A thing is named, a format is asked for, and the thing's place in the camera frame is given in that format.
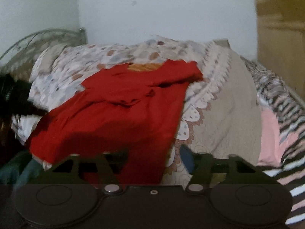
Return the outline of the metal bed headboard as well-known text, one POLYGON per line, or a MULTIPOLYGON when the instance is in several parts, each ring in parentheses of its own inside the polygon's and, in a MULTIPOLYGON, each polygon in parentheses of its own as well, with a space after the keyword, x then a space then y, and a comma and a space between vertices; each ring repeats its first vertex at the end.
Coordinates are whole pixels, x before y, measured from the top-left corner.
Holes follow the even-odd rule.
POLYGON ((20 39, 1 55, 1 75, 10 74, 16 80, 27 81, 39 55, 61 43, 73 47, 87 44, 86 30, 51 28, 20 39))

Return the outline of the wooden wardrobe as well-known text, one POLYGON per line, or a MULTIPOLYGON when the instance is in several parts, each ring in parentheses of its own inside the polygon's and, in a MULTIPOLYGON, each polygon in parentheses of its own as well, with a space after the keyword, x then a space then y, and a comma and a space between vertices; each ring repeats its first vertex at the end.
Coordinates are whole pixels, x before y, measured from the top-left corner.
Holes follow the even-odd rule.
POLYGON ((304 97, 305 0, 255 0, 258 61, 304 97))

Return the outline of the orange garment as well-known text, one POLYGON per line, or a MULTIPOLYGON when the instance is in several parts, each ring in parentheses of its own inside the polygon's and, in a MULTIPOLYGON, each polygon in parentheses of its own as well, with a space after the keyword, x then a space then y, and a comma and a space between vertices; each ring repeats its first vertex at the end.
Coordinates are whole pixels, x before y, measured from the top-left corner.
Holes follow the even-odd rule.
POLYGON ((128 69, 130 71, 145 72, 145 71, 154 71, 159 69, 162 66, 162 63, 144 63, 144 64, 134 64, 130 63, 128 69))

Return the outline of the red garment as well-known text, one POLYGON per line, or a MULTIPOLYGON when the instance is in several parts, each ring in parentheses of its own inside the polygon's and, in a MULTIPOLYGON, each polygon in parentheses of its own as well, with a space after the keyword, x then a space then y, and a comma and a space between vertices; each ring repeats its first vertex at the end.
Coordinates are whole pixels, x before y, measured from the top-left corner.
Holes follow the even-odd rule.
POLYGON ((158 69, 128 64, 102 69, 84 90, 52 109, 26 141, 42 161, 57 164, 71 154, 95 158, 127 152, 119 183, 157 185, 177 133, 188 86, 203 80, 195 61, 167 60, 158 69))

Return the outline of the zebra striped pink sheet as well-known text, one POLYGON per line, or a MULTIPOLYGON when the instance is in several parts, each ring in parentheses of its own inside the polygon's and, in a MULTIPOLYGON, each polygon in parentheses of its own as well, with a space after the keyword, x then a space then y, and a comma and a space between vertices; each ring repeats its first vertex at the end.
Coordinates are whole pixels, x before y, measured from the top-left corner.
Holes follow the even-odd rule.
POLYGON ((262 64, 244 60, 256 86, 258 102, 266 105, 279 126, 275 163, 265 163, 264 172, 291 193, 293 207, 286 220, 291 227, 304 225, 304 107, 292 96, 285 82, 262 64))

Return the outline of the patterned circle print quilt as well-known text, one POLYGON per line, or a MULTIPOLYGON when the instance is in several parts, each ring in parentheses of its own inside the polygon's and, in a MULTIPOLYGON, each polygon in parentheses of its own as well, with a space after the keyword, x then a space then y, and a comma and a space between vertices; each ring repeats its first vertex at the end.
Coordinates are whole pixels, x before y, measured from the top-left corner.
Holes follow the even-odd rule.
MULTIPOLYGON (((168 152, 159 184, 186 185, 190 175, 180 159, 180 147, 193 152, 226 158, 240 154, 257 164, 261 147, 261 112, 254 81, 241 57, 222 42, 194 42, 158 36, 134 45, 62 44, 44 50, 30 80, 29 98, 48 111, 61 106, 84 90, 82 82, 102 69, 122 64, 164 63, 167 60, 195 61, 203 80, 191 83, 177 133, 168 152)), ((25 142, 42 117, 15 116, 13 126, 25 142)), ((50 169, 29 150, 12 172, 14 187, 28 183, 50 169)))

